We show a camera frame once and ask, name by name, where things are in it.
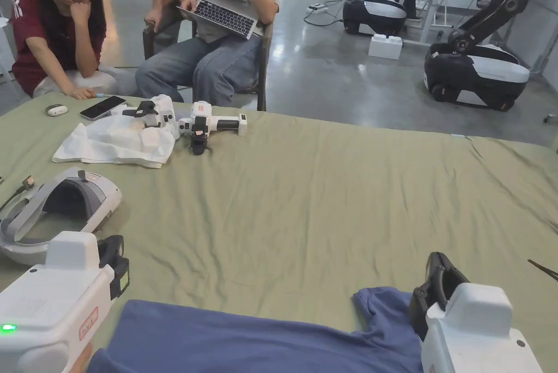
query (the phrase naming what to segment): green tablecloth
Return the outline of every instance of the green tablecloth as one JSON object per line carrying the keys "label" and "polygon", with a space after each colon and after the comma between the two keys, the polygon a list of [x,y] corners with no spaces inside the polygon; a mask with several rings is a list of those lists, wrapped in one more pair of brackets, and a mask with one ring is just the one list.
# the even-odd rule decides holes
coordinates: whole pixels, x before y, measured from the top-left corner
{"label": "green tablecloth", "polygon": [[[353,293],[411,291],[441,251],[503,287],[543,370],[558,365],[558,282],[527,262],[558,271],[552,150],[248,112],[246,137],[214,133],[199,157],[182,138],[161,169],[53,163],[94,101],[50,94],[0,118],[0,202],[29,174],[41,183],[75,165],[121,189],[100,235],[124,236],[131,285],[96,346],[132,298],[359,329]],[[69,113],[48,117],[57,102]],[[0,256],[0,288],[24,270]]]}

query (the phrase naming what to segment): laptop keyboard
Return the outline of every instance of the laptop keyboard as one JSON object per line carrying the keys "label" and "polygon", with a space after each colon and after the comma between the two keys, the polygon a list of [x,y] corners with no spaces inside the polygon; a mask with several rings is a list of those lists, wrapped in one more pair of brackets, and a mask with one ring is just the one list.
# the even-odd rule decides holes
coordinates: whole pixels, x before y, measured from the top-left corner
{"label": "laptop keyboard", "polygon": [[234,11],[228,10],[207,0],[200,0],[196,7],[196,15],[240,33],[246,38],[248,38],[250,29],[254,24],[252,19],[241,16]]}

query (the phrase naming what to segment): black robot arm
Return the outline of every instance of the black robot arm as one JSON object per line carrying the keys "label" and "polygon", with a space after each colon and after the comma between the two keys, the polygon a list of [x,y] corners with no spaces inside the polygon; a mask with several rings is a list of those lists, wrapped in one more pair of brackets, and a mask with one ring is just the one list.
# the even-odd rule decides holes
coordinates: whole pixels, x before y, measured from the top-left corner
{"label": "black robot arm", "polygon": [[456,52],[467,54],[476,45],[520,14],[529,0],[492,0],[490,4],[453,30],[447,43]]}
{"label": "black robot arm", "polygon": [[485,38],[525,10],[529,0],[492,0],[447,37],[456,52],[467,54]]}

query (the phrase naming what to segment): laptop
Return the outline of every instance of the laptop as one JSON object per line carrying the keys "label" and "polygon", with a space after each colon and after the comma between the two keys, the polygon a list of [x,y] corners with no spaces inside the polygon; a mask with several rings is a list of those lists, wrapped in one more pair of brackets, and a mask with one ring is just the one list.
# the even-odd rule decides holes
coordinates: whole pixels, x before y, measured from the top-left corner
{"label": "laptop", "polygon": [[195,11],[179,10],[186,19],[208,21],[244,39],[250,39],[258,23],[255,8],[239,0],[197,0]]}

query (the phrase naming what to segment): maroon shirt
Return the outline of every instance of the maroon shirt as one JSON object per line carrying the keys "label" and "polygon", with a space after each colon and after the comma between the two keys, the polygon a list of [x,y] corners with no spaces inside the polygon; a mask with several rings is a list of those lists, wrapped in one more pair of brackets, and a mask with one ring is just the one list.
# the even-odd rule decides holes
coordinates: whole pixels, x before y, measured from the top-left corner
{"label": "maroon shirt", "polygon": [[[45,71],[41,68],[37,59],[31,53],[25,40],[27,38],[43,38],[48,43],[48,47],[60,62],[64,71],[77,70],[75,63],[75,27],[71,17],[65,17],[65,36],[66,43],[60,44],[49,40],[45,28],[39,17],[39,0],[14,0],[14,11],[12,13],[12,24],[14,28],[14,39],[16,41],[17,58],[12,70],[16,80],[19,82],[23,91],[29,96],[33,96],[33,91],[39,83],[46,77]],[[101,56],[101,46],[104,41],[96,38],[91,41],[91,46],[95,52],[97,63]]]}

